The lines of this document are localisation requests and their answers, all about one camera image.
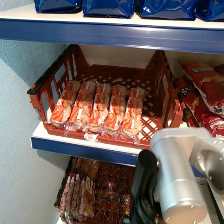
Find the blue package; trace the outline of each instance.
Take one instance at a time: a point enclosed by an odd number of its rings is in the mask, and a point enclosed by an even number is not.
[[[34,0],[37,12],[64,13],[81,9],[82,0]]]
[[[90,17],[131,18],[137,0],[83,0],[83,14]]]
[[[195,20],[198,0],[139,0],[142,18]]]
[[[199,0],[196,15],[204,21],[224,22],[224,1]]]

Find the red plastic crate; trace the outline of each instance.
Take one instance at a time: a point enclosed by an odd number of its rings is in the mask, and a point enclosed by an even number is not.
[[[57,81],[56,76],[64,67],[65,72]],[[109,136],[98,136],[102,143],[127,147],[149,148],[150,139],[155,132],[166,127],[179,127],[184,120],[185,105],[174,88],[173,75],[164,51],[156,51],[145,69],[117,67],[109,65],[89,65],[78,45],[70,45],[52,66],[28,90],[31,104],[37,109],[44,127],[52,135],[64,136],[64,130],[47,123],[42,95],[45,93],[51,112],[55,108],[52,83],[55,86],[57,97],[63,92],[64,84],[76,79],[87,81],[96,79],[111,85],[123,85],[127,88],[140,86],[147,91],[143,104],[142,124],[139,146],[125,138],[114,139]],[[67,137],[84,139],[84,133],[74,131]]]

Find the silver metal part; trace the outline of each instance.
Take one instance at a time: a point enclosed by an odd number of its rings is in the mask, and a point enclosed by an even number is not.
[[[224,210],[221,140],[204,128],[163,129],[153,136],[150,148],[160,164],[154,196],[159,197],[166,223],[199,223],[207,214],[190,163],[206,175],[214,196],[221,201],[220,211]]]

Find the packaged bread roll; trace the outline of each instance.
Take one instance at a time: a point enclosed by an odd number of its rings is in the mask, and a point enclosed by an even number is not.
[[[111,90],[112,87],[110,84],[97,83],[93,112],[86,131],[90,130],[96,133],[102,132],[105,120],[108,116]]]
[[[62,96],[51,115],[50,121],[55,127],[62,128],[68,121],[79,89],[80,82],[78,81],[71,80],[66,83]]]
[[[82,130],[83,127],[89,123],[95,89],[96,82],[94,81],[87,81],[81,85],[78,97],[66,125],[65,135],[67,135],[69,131]]]
[[[105,134],[116,136],[117,131],[120,129],[126,108],[126,97],[126,87],[120,85],[113,87],[109,114],[104,125]]]
[[[130,91],[124,120],[121,127],[121,134],[138,142],[138,133],[142,130],[141,114],[143,102],[145,97],[145,90],[137,87]]]

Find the shelving unit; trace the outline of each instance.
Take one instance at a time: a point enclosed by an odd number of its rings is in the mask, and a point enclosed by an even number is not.
[[[140,19],[84,18],[77,14],[40,14],[34,4],[0,12],[0,39],[63,44],[162,49],[224,54],[224,23]],[[135,165],[139,149],[74,140],[47,134],[43,124],[32,147],[107,162]]]
[[[0,39],[224,54],[224,23],[39,14],[30,4],[0,13]]]

